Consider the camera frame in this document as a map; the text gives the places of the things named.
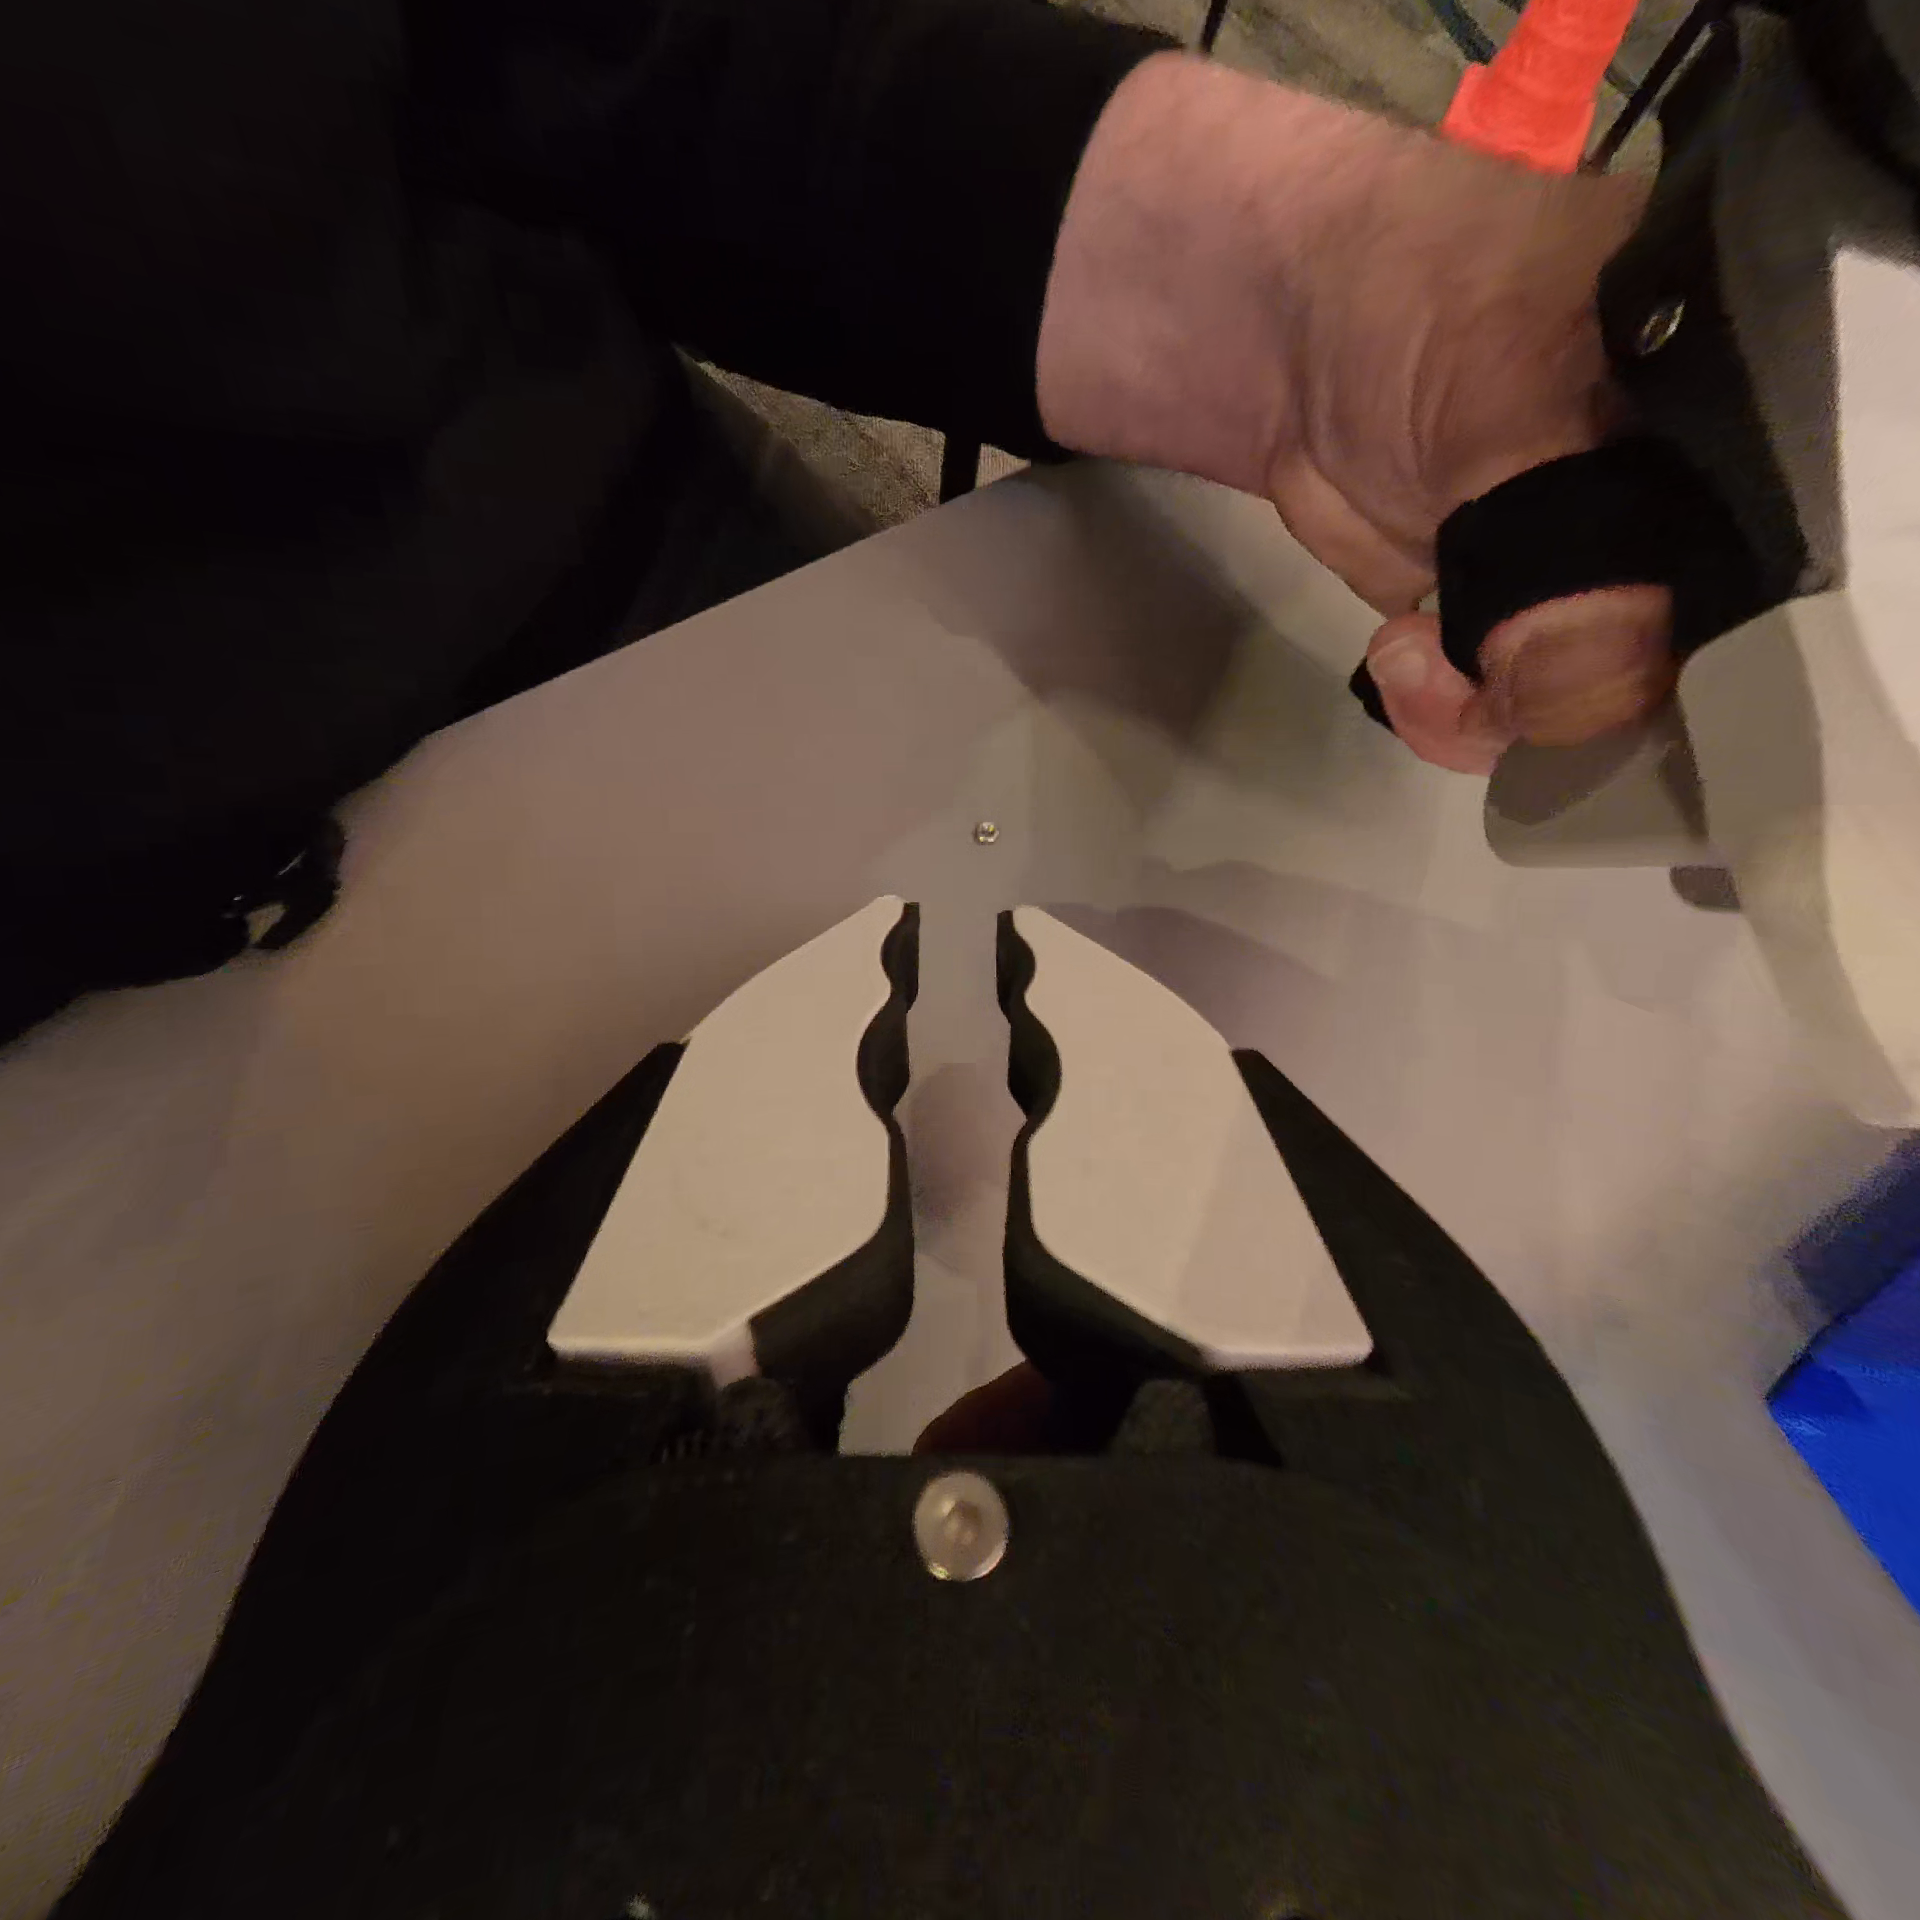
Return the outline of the orange plastic piece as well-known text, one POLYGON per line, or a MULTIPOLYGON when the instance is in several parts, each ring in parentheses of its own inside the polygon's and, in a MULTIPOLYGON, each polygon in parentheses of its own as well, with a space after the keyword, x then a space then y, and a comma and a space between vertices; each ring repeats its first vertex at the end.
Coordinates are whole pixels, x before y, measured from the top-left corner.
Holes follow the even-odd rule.
POLYGON ((1461 75, 1437 135, 1535 173, 1574 173, 1636 11, 1636 2, 1525 2, 1509 36, 1461 75))

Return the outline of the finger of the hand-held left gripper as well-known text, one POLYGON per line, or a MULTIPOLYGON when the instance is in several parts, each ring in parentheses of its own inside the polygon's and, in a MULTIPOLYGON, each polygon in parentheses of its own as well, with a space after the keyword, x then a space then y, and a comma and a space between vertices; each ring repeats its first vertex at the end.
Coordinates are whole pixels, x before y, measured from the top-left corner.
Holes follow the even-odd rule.
POLYGON ((1840 572, 1696 655, 1708 827, 1790 1020, 1862 1122, 1918 1104, 1916 267, 1832 264, 1840 572))

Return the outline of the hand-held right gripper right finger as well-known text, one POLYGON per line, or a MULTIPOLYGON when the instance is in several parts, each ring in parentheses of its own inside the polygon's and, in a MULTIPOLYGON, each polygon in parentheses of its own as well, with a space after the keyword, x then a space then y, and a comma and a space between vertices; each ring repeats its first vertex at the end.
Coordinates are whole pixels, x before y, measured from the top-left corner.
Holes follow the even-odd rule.
POLYGON ((1038 905, 998 915, 1020 1109, 1002 1235, 1040 1450, 1276 1450, 1263 1418, 1375 1401, 1375 1335, 1240 1059, 1038 905))

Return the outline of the blue plastic bin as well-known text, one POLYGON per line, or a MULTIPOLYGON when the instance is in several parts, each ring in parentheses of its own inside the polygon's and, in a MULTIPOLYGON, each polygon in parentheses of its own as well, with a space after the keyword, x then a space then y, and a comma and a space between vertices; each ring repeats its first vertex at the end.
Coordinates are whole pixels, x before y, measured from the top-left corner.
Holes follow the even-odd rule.
POLYGON ((1808 1333, 1767 1392, 1787 1445, 1918 1608, 1918 1141, 1790 1251, 1808 1333))

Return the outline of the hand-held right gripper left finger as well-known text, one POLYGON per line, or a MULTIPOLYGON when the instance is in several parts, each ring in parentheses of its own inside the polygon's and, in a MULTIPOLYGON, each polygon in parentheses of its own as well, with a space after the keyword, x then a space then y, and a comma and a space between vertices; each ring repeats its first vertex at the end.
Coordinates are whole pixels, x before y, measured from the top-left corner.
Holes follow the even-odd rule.
POLYGON ((922 908, 878 897, 723 1000, 651 1117, 547 1329, 578 1387, 784 1395, 838 1450, 848 1395, 917 1301, 899 1122, 922 908))

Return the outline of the person's black clothing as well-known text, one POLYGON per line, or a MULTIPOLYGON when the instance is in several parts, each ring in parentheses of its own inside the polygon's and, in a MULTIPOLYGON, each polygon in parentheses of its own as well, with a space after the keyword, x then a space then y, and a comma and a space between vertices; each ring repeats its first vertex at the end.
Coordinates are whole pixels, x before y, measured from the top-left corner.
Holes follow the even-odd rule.
POLYGON ((423 737, 800 561, 403 5, 4 5, 4 1043, 319 922, 423 737))

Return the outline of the person's left forearm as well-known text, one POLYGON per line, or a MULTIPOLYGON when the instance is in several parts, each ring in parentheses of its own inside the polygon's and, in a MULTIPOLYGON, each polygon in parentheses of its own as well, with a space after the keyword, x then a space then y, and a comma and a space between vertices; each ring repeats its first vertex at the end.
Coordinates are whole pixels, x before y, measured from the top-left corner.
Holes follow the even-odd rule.
POLYGON ((645 331, 1021 457, 1096 119, 1178 44, 1027 2, 403 5, 435 186, 580 248, 645 331))

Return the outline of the person's left hand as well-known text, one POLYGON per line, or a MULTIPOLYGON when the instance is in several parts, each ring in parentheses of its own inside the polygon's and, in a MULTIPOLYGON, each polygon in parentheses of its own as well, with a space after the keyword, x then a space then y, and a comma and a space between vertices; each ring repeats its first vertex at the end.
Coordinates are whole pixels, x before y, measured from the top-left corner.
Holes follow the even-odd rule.
POLYGON ((1383 616, 1366 667, 1426 764, 1635 727, 1671 685, 1671 600, 1600 587, 1444 656, 1437 525, 1600 442, 1613 395, 1597 277, 1635 177, 1535 177, 1189 56, 1096 116, 1040 321, 1047 435, 1263 497, 1383 616))

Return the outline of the light grey desk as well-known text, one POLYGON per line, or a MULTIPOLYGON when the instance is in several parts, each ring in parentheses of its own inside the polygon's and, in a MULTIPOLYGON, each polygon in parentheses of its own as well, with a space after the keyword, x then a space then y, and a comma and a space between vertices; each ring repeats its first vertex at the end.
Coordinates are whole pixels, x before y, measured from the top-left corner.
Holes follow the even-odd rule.
POLYGON ((1514 868, 1346 693, 1364 617, 1250 500, 1059 468, 432 737, 284 954, 4 1051, 4 1916, 202 1679, 403 1292, 568 1122, 875 897, 924 909, 903 1442, 1012 1357, 992 932, 1042 905, 1260 1049, 1499 1284, 1639 1501, 1851 1916, 1916 1916, 1916 1617, 1774 1428, 1799 1235, 1896 1136, 1731 909, 1514 868), (972 843, 976 820, 998 843, 972 843))

